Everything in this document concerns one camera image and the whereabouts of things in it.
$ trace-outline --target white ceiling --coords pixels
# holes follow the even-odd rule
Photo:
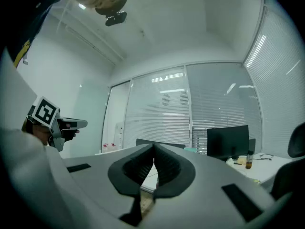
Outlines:
[[[128,0],[122,9],[128,14],[126,21],[107,27],[105,17],[95,10],[82,10],[74,0],[62,16],[67,2],[62,0],[54,5],[51,13],[67,25],[71,23],[69,17],[74,17],[90,28],[103,40],[103,46],[97,45],[97,48],[101,51],[105,47],[111,48],[108,53],[115,64],[140,49],[155,47],[181,36],[196,37],[207,31],[230,43],[240,18],[240,0]]]

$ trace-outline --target eyeglasses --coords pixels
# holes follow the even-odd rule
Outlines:
[[[272,160],[272,158],[274,157],[274,155],[262,154],[262,155],[260,155],[259,157],[260,157],[260,158],[254,158],[254,159],[256,159],[256,160],[267,160],[267,159]]]

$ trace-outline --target brown liquid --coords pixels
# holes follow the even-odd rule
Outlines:
[[[250,169],[251,167],[252,167],[252,163],[247,162],[247,163],[246,163],[246,169]]]

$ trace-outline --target office chair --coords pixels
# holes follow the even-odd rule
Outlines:
[[[288,145],[288,154],[292,158],[305,155],[305,123],[292,133]],[[271,195],[278,200],[284,194],[300,189],[300,180],[304,176],[305,158],[293,161],[281,167],[275,175]]]

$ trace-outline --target horizontal blinds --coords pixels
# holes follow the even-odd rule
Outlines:
[[[291,133],[305,122],[305,50],[292,21],[271,1],[245,66],[261,104],[263,152],[286,157]]]
[[[254,87],[240,63],[186,67],[192,100],[192,147],[206,154],[207,129],[249,125],[249,138],[261,151],[262,120]]]
[[[187,80],[183,67],[134,78],[127,105],[123,147],[136,139],[189,146]]]

